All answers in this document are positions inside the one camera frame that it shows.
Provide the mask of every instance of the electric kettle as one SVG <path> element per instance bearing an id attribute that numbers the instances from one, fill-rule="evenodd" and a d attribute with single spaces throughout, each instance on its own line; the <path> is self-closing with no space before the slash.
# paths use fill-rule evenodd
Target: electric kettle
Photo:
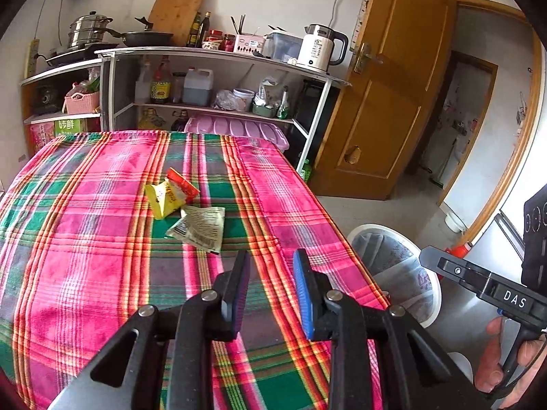
<path id="1" fill-rule="evenodd" d="M 326 72 L 329 66 L 341 64 L 346 57 L 349 39 L 341 32 L 336 32 L 322 24 L 310 24 L 302 42 L 296 66 L 316 72 Z M 337 60 L 331 60 L 334 50 L 334 40 L 340 40 L 342 51 Z"/>

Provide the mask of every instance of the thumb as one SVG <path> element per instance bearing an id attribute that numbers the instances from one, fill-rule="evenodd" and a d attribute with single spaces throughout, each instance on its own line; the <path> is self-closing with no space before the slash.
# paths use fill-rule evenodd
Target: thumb
<path id="1" fill-rule="evenodd" d="M 519 350 L 519 354 L 517 356 L 517 360 L 519 362 L 519 365 L 522 365 L 523 367 L 528 366 L 536 355 L 538 354 L 538 351 L 542 349 L 544 344 L 544 341 L 527 341 L 522 344 Z"/>

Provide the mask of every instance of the wok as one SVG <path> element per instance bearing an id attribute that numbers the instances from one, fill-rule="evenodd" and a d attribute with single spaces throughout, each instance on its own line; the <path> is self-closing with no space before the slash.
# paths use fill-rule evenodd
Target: wok
<path id="1" fill-rule="evenodd" d="M 135 18 L 138 22 L 144 24 L 146 29 L 141 32 L 125 32 L 124 34 L 110 28 L 96 28 L 95 32 L 108 32 L 114 38 L 121 38 L 127 47 L 138 46 L 169 46 L 173 34 L 168 32 L 154 32 L 152 27 L 154 23 L 150 23 L 146 18 Z"/>

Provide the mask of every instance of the hand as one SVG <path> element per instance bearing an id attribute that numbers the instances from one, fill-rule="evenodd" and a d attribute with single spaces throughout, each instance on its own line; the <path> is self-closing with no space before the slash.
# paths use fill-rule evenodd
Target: hand
<path id="1" fill-rule="evenodd" d="M 484 353 L 482 354 L 479 369 L 475 375 L 475 386 L 481 392 L 489 393 L 492 389 L 498 385 L 503 379 L 503 371 L 499 366 L 499 361 L 502 356 L 502 349 L 499 342 L 499 334 L 502 330 L 502 317 L 496 317 L 486 326 L 486 333 L 494 336 Z M 517 360 L 519 365 L 526 367 L 533 361 L 538 351 L 542 348 L 545 336 L 542 336 L 539 341 L 524 342 L 520 347 Z M 526 372 L 526 374 L 520 379 L 512 390 L 511 394 L 505 398 L 500 408 L 507 408 L 515 405 L 523 396 L 526 389 L 532 383 L 535 375 L 541 367 L 545 357 L 547 356 L 547 349 L 543 351 L 539 359 L 535 364 Z"/>

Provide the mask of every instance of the stainless steel pot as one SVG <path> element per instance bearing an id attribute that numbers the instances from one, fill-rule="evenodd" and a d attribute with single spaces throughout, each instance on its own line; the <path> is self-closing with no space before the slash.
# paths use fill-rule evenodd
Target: stainless steel pot
<path id="1" fill-rule="evenodd" d="M 97 28 L 105 28 L 111 18 L 104 15 L 97 15 L 97 12 L 91 11 L 89 15 L 84 15 L 75 20 L 70 25 L 68 34 L 68 50 L 75 50 L 82 45 L 102 42 L 105 33 L 97 31 Z"/>

